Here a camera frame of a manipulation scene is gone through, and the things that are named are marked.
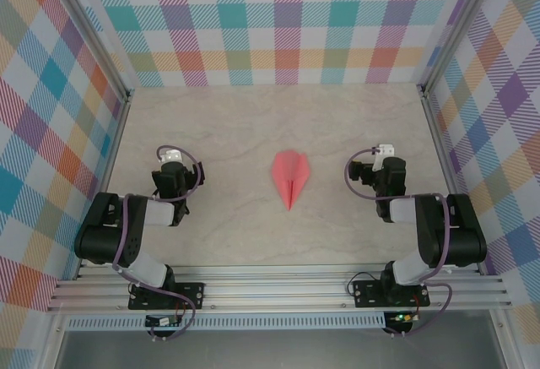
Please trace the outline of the pink paper sheet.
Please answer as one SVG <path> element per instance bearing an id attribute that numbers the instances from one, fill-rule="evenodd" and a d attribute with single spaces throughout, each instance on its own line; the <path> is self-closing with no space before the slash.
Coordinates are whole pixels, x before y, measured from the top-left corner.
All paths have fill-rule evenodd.
<path id="1" fill-rule="evenodd" d="M 294 150 L 278 152 L 271 172 L 278 194 L 290 211 L 311 174 L 307 156 Z"/>

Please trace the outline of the aluminium side rail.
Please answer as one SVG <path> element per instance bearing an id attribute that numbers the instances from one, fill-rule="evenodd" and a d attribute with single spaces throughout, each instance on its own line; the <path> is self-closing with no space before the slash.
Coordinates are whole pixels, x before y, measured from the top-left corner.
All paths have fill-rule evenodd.
<path id="1" fill-rule="evenodd" d="M 89 213 L 92 203 L 95 197 L 97 196 L 97 194 L 100 192 L 106 192 L 110 185 L 112 172 L 113 172 L 114 165 L 116 162 L 116 157 L 117 157 L 118 150 L 122 141 L 123 133 L 125 131 L 127 118 L 131 109 L 132 100 L 133 100 L 133 97 L 135 96 L 135 93 L 136 93 L 135 89 L 130 89 L 126 93 L 126 97 L 123 99 L 123 102 L 121 105 L 121 111 L 119 113 L 118 123 L 116 126 L 116 131 L 111 141 L 111 144 L 109 146 L 108 155 L 106 157 L 106 163 L 105 163 L 105 168 L 103 170 L 103 175 L 100 179 L 100 183 L 98 187 L 94 190 L 94 195 L 88 205 L 88 208 L 85 210 L 85 215 L 83 217 L 83 221 L 78 232 L 81 232 L 83 228 L 85 227 L 86 216 Z"/>
<path id="2" fill-rule="evenodd" d="M 435 145 L 440 167 L 448 188 L 450 209 L 450 239 L 445 264 L 465 268 L 481 264 L 487 256 L 487 244 L 478 222 L 471 199 L 457 186 L 456 174 L 452 169 L 451 158 L 446 151 L 443 134 L 435 112 L 429 102 L 429 94 L 422 85 L 417 86 L 424 114 Z"/>

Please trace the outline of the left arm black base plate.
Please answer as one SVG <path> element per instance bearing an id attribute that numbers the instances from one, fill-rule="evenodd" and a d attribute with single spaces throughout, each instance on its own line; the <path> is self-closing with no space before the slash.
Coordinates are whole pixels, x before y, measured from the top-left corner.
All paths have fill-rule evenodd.
<path id="1" fill-rule="evenodd" d="M 127 308 L 129 310 L 175 310 L 181 305 L 185 306 L 186 309 L 190 309 L 187 301 L 144 287 L 129 285 L 128 292 Z M 176 283 L 170 292 L 182 295 L 191 300 L 196 309 L 201 309 L 203 306 L 204 283 Z"/>

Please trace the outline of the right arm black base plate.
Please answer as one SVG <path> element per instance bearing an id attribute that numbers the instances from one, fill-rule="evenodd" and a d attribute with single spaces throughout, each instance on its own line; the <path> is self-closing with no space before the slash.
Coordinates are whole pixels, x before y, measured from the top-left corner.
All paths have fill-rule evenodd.
<path id="1" fill-rule="evenodd" d="M 380 281 L 353 282 L 354 305 L 361 307 L 429 307 L 427 288 L 420 285 L 394 285 L 386 288 Z"/>

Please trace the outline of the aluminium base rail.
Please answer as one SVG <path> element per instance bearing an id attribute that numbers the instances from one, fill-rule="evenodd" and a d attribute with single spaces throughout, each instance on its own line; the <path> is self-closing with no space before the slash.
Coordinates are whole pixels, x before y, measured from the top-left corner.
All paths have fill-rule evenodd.
<path id="1" fill-rule="evenodd" d="M 202 312 L 336 312 L 354 309 L 346 291 L 352 277 L 379 276 L 382 264 L 176 266 L 179 281 L 203 282 Z M 440 272 L 435 282 L 453 289 L 450 310 L 507 309 L 510 295 L 499 276 L 471 266 Z M 73 280 L 61 281 L 50 313 L 126 312 L 128 283 L 111 268 L 85 263 Z"/>

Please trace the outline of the aluminium frame post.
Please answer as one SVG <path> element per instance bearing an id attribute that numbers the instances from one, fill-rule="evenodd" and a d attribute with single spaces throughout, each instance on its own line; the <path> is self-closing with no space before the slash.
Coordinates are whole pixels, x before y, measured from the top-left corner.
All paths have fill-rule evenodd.
<path id="1" fill-rule="evenodd" d="M 483 1 L 445 1 L 413 74 L 413 82 L 422 95 L 428 95 L 438 83 Z"/>
<path id="2" fill-rule="evenodd" d="M 124 83 L 120 73 L 117 71 L 109 52 L 106 50 L 96 28 L 90 21 L 83 4 L 79 0 L 61 1 L 66 7 L 84 41 L 88 43 L 89 49 L 94 54 L 97 63 L 102 67 L 108 81 L 119 94 L 122 101 L 128 103 L 131 99 L 132 90 Z"/>

